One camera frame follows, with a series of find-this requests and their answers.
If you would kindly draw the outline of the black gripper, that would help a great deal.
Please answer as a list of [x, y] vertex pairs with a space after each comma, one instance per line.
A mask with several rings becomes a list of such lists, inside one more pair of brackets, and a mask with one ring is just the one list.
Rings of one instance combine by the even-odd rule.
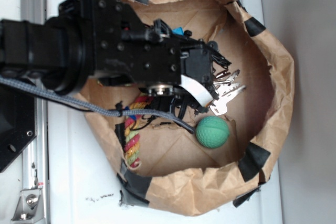
[[66, 0], [59, 17], [81, 88], [89, 77], [105, 86], [137, 86], [152, 97], [181, 99], [200, 112], [219, 98], [213, 63], [229, 66], [215, 42], [182, 35], [161, 19], [144, 24], [122, 0]]

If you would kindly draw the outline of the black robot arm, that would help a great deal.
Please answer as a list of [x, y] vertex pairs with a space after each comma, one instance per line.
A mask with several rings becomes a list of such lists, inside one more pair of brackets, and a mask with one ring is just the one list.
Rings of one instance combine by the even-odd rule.
[[96, 78], [105, 86], [176, 97], [205, 112], [219, 96], [213, 64], [230, 63], [216, 42], [191, 35], [175, 33], [161, 19], [144, 24], [122, 0], [66, 0], [42, 25], [1, 21], [1, 76], [39, 79], [60, 95]]

